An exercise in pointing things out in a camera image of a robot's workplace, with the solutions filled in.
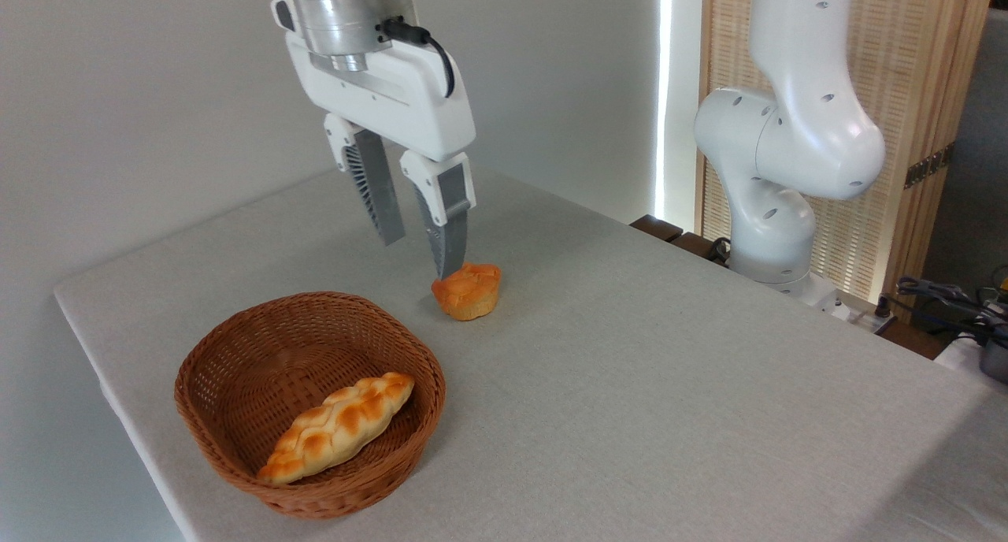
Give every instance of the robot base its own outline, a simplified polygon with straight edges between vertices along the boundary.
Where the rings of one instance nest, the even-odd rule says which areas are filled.
[[[836,316],[836,318],[850,319],[851,309],[840,300],[836,284],[816,275],[816,273],[807,273],[801,279],[791,281],[791,283],[766,284],[765,286],[780,291],[782,294],[788,294],[790,297],[812,306],[812,308]]]

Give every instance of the braided bread loaf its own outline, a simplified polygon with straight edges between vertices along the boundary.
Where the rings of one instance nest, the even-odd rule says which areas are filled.
[[[385,431],[410,392],[413,377],[399,373],[361,378],[333,392],[322,406],[295,417],[256,477],[286,485],[351,459]]]

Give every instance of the white wall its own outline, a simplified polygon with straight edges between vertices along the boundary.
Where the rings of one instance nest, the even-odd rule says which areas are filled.
[[[331,168],[321,114],[268,0],[0,1],[0,540],[177,539],[51,288]],[[416,3],[463,70],[475,161],[651,212],[657,0]]]

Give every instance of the bread roll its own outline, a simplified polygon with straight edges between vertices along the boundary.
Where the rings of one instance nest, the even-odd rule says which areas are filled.
[[[351,459],[385,431],[410,392],[413,377],[399,373],[361,378],[333,392],[322,406],[295,417],[256,477],[286,485]]]
[[[476,319],[494,311],[501,269],[494,265],[463,263],[462,269],[430,285],[442,311],[458,320]]]

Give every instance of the bamboo panel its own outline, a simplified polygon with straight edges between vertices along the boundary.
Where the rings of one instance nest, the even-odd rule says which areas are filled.
[[[951,17],[946,21],[955,32],[949,36],[935,59],[943,60],[943,87],[934,94],[931,118],[920,137],[920,149],[928,154],[955,140],[966,103],[980,36],[987,17],[987,0],[952,0]],[[900,276],[921,276],[947,171],[939,171],[903,193],[900,237],[894,240],[892,258],[886,270],[884,290],[891,291]]]
[[[750,0],[709,1],[707,90],[769,88],[748,53]],[[909,165],[955,136],[983,21],[974,11],[986,13],[977,1],[853,0],[851,78],[885,136],[886,162],[857,200],[809,197],[818,226],[812,268],[842,290],[874,301],[896,269],[906,268],[911,255],[922,256],[917,241],[930,236],[943,173],[906,191],[903,182]],[[728,237],[727,200],[710,165],[699,189],[704,237]]]

